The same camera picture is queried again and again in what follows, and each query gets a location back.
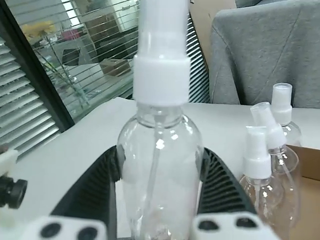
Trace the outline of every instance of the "plastic bottle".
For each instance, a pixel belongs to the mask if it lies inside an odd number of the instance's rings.
[[[196,213],[203,144],[183,114],[191,61],[189,0],[141,0],[133,97],[137,113],[117,143],[126,213],[135,240],[187,240]]]
[[[247,127],[244,176],[240,180],[260,218],[282,238],[289,238],[289,213],[285,190],[272,176],[265,127]]]
[[[277,83],[273,86],[271,111],[286,137],[286,143],[293,146],[301,146],[301,130],[292,122],[292,85],[289,83]]]
[[[297,154],[286,146],[287,139],[283,129],[273,117],[268,102],[261,102],[251,107],[251,113],[257,126],[266,127],[267,148],[271,155],[272,172],[284,189],[290,205],[290,226],[300,218],[300,161]]]

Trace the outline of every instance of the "gray chair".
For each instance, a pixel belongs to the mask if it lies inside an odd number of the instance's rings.
[[[270,101],[273,85],[287,82],[294,107],[320,108],[320,0],[236,2],[213,20],[211,102]]]

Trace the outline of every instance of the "window blinds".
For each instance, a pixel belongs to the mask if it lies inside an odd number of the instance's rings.
[[[10,52],[0,37],[0,145],[23,155],[60,131]]]
[[[138,49],[138,0],[7,0],[74,119],[115,97],[128,98]],[[190,102],[209,101],[209,76],[190,16]]]

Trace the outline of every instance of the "spray bottle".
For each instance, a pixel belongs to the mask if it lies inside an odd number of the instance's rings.
[[[190,64],[189,0],[141,0],[133,97],[137,113],[117,143],[126,213],[135,240],[187,240],[203,156],[199,130],[183,114]]]
[[[297,154],[286,146],[287,139],[283,129],[273,117],[269,102],[261,102],[251,107],[251,113],[257,126],[266,127],[267,148],[271,155],[272,173],[278,178],[290,205],[290,226],[300,218],[300,161]]]
[[[272,176],[266,128],[248,126],[244,152],[244,177],[240,180],[260,218],[283,239],[289,238],[289,212],[285,190]]]
[[[286,137],[286,143],[292,146],[301,146],[301,130],[292,122],[292,85],[277,83],[273,86],[271,111]]]

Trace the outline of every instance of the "white bottle cap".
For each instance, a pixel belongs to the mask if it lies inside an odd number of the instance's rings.
[[[272,174],[271,156],[266,145],[266,128],[247,126],[246,130],[243,174],[252,179],[270,178]]]
[[[288,125],[292,120],[292,85],[277,83],[273,86],[271,110],[277,123]]]
[[[276,122],[269,102],[260,102],[250,108],[256,126],[266,127],[268,149],[276,149],[287,143],[284,131]]]
[[[190,58],[187,24],[190,0],[141,0],[138,53],[134,57],[133,98],[169,107],[188,102]]]

